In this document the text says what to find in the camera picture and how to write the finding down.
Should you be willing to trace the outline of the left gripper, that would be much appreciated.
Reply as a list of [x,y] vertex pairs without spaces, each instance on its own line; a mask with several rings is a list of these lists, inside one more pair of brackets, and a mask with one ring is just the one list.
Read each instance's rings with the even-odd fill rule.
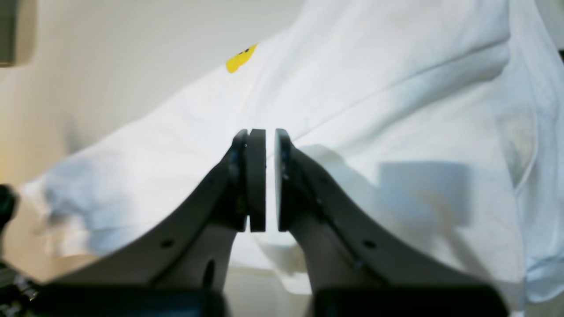
[[12,220],[18,198],[7,184],[0,186],[0,314],[2,317],[36,317],[32,311],[36,299],[36,285],[8,265],[4,246],[8,223]]

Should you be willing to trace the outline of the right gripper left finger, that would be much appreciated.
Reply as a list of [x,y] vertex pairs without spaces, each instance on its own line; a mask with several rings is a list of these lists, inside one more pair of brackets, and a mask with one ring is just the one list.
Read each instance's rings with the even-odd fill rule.
[[223,159],[155,228],[44,286],[30,317],[227,317],[236,235],[266,229],[266,132],[236,134]]

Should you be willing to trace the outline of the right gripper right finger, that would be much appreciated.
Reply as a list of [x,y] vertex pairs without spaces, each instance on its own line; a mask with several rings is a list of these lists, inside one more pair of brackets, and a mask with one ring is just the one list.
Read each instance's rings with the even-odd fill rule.
[[329,173],[275,132],[278,228],[301,247],[308,317],[507,317],[488,283],[403,243],[366,215]]

